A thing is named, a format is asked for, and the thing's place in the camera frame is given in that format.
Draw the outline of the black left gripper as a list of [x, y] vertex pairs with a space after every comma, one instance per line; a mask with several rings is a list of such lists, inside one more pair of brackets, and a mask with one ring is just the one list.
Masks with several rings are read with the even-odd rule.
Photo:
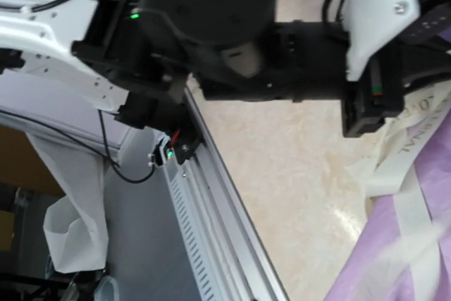
[[369, 59], [342, 101], [345, 137], [376, 132], [401, 113], [405, 95], [450, 79], [450, 45], [438, 37], [449, 28], [450, 3], [435, 1]]

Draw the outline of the cream printed ribbon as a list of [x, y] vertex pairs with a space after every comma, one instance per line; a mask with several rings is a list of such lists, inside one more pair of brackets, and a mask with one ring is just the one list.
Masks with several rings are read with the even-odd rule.
[[367, 197], [393, 198], [399, 238], [387, 246], [371, 265], [374, 276], [394, 281], [415, 264], [432, 271], [430, 284], [438, 277], [438, 238], [446, 227], [434, 224], [414, 168], [414, 162], [450, 112], [450, 82], [426, 88], [413, 96], [425, 99], [429, 110], [390, 121], [378, 148], [378, 163], [369, 176]]

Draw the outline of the purple wrapping paper sheet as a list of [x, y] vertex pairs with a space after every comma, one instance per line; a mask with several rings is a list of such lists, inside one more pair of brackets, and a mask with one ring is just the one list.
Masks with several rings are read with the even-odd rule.
[[378, 199], [326, 300], [450, 299], [450, 117]]

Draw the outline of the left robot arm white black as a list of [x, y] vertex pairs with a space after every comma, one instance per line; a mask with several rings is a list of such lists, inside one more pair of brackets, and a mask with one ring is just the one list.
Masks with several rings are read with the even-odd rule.
[[185, 83], [208, 100], [338, 100], [345, 137], [450, 79], [450, 0], [1, 0], [1, 69], [53, 78], [135, 128], [190, 134]]

